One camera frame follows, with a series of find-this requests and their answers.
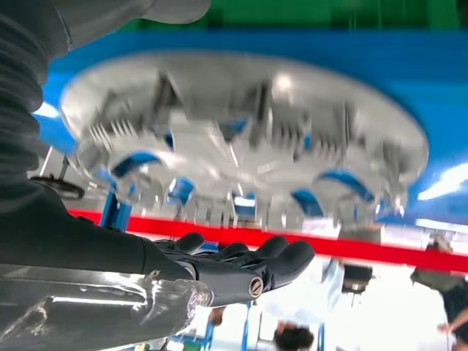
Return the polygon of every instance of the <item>black robotic finger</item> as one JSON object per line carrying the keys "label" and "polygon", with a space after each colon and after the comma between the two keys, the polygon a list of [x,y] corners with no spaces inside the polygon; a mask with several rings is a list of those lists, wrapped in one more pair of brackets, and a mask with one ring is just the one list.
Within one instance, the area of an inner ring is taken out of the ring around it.
{"label": "black robotic finger", "polygon": [[248,252],[248,248],[247,245],[243,243],[234,243],[229,246],[225,247],[224,249],[220,250],[217,255],[218,260],[226,260],[229,257],[236,257],[239,254],[243,254],[244,252]]}
{"label": "black robotic finger", "polygon": [[163,251],[177,251],[185,254],[192,254],[203,245],[205,239],[199,233],[188,233],[179,240],[159,240],[154,243]]}
{"label": "black robotic finger", "polygon": [[289,245],[288,241],[282,236],[274,236],[269,239],[259,247],[256,253],[259,257],[278,257]]}
{"label": "black robotic finger", "polygon": [[192,254],[205,243],[205,239],[199,233],[188,233],[175,242],[175,249],[187,254]]}
{"label": "black robotic finger", "polygon": [[252,260],[247,268],[261,276],[263,292],[288,285],[303,273],[313,258],[315,252],[305,241],[296,241],[286,247],[278,257]]}
{"label": "black robotic finger", "polygon": [[257,262],[258,260],[277,257],[288,246],[288,241],[282,236],[274,236],[268,239],[255,251],[245,251],[237,255],[231,255],[226,257],[224,261],[229,261],[240,267],[253,261]]}

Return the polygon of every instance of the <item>black hair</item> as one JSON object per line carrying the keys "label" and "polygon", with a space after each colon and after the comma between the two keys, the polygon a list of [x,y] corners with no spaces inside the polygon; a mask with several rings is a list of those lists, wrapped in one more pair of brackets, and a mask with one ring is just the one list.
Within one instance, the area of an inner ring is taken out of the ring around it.
{"label": "black hair", "polygon": [[273,341],[281,351],[297,351],[309,348],[313,334],[306,328],[284,329],[281,334],[275,331]]}

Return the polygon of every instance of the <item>screw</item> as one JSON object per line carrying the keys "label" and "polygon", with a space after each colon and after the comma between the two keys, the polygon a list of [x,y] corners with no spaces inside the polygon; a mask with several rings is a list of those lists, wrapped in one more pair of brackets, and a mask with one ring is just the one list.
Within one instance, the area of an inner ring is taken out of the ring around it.
{"label": "screw", "polygon": [[263,290],[263,282],[259,276],[254,276],[249,284],[249,295],[251,298],[258,298]]}
{"label": "screw", "polygon": [[152,271],[151,273],[149,273],[149,276],[151,276],[151,278],[156,278],[158,277],[159,274],[161,273],[161,271]]}

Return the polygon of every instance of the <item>blue machine frame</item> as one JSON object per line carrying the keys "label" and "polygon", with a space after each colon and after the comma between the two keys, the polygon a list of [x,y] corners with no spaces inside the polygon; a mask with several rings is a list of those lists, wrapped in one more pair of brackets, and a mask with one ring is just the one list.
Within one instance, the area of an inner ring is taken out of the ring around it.
{"label": "blue machine frame", "polygon": [[[430,142],[424,173],[409,189],[405,216],[383,222],[415,224],[417,219],[468,224],[468,171],[446,195],[417,196],[440,183],[445,172],[468,166],[468,33],[156,32],[111,34],[52,63],[45,101],[59,109],[63,89],[77,73],[98,62],[148,50],[232,50],[282,56],[332,69],[366,82],[412,113]],[[41,138],[65,153],[75,141],[60,117],[38,116]]]}

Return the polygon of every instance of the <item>circular metal plate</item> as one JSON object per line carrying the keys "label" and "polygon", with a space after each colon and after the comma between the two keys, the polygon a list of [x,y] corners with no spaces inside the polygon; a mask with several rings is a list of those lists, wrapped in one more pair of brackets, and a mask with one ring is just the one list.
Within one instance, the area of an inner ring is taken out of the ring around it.
{"label": "circular metal plate", "polygon": [[[83,72],[66,88],[61,105],[64,123],[82,145],[91,130],[94,140],[105,135],[109,142],[103,147],[111,148],[113,142],[103,127],[90,129],[103,120],[112,121],[115,131],[131,132],[120,139],[130,149],[135,135],[151,139],[147,128],[134,133],[131,121],[169,127],[174,150],[149,142],[161,164],[146,172],[165,177],[167,183],[174,170],[184,170],[187,178],[205,180],[205,190],[213,193],[224,189],[217,188],[213,179],[228,186],[242,183],[262,196],[322,182],[317,190],[322,195],[317,197],[336,207],[324,191],[329,180],[319,176],[344,167],[371,189],[378,202],[383,183],[395,197],[417,179],[428,158],[424,133],[397,103],[356,80],[281,58],[192,51],[119,58]],[[123,127],[115,126],[122,118],[126,120]],[[232,140],[225,133],[220,137],[222,126],[243,118],[249,121],[247,132]],[[297,146],[306,134],[312,139],[312,151],[297,162]],[[258,144],[254,137],[267,143]],[[107,164],[109,170],[128,156],[122,143],[119,153],[106,159],[113,162]],[[282,166],[276,167],[279,162]]]}

